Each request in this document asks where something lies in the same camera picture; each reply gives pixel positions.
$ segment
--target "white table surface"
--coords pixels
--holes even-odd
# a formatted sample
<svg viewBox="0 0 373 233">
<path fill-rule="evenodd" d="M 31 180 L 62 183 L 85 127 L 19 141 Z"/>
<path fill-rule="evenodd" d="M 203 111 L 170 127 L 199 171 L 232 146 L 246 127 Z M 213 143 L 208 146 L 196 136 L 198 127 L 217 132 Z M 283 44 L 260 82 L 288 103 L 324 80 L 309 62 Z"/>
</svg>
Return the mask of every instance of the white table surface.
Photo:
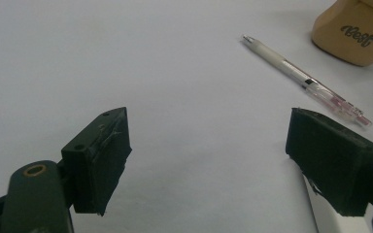
<svg viewBox="0 0 373 233">
<path fill-rule="evenodd" d="M 0 196 L 16 169 L 59 161 L 94 118 L 125 106 L 133 152 L 107 213 L 73 214 L 76 232 L 316 232 L 285 153 L 289 116 L 333 115 L 240 36 L 373 121 L 373 65 L 311 43 L 333 2 L 0 0 Z M 373 141 L 373 126 L 345 125 Z"/>
</svg>

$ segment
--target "clamp jaw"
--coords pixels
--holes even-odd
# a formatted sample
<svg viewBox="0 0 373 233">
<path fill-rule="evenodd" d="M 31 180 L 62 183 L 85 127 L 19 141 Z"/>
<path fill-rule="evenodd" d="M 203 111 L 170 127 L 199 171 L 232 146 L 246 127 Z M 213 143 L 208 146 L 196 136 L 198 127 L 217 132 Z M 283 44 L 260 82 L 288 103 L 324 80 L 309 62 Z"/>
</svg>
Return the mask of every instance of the clamp jaw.
<svg viewBox="0 0 373 233">
<path fill-rule="evenodd" d="M 341 216 L 373 205 L 373 143 L 321 114 L 292 109 L 286 152 Z"/>
<path fill-rule="evenodd" d="M 101 114 L 62 149 L 60 162 L 12 174 L 0 198 L 0 232 L 73 232 L 72 205 L 103 216 L 131 151 L 126 108 Z"/>
</svg>

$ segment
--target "pen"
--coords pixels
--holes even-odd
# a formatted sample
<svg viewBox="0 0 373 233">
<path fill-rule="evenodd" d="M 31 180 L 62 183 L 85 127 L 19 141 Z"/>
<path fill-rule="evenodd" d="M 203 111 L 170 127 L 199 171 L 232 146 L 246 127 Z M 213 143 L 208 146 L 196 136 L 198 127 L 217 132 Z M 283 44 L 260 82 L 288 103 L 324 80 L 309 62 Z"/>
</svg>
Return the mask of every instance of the pen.
<svg viewBox="0 0 373 233">
<path fill-rule="evenodd" d="M 334 114 L 348 121 L 356 122 L 364 127 L 368 127 L 372 124 L 369 119 L 363 116 L 363 112 L 360 109 L 356 108 L 337 93 L 303 72 L 275 51 L 263 45 L 259 40 L 244 35 L 243 43 L 251 51 L 268 61 L 275 68 L 290 76 L 305 88 L 308 94 L 327 106 Z"/>
</svg>

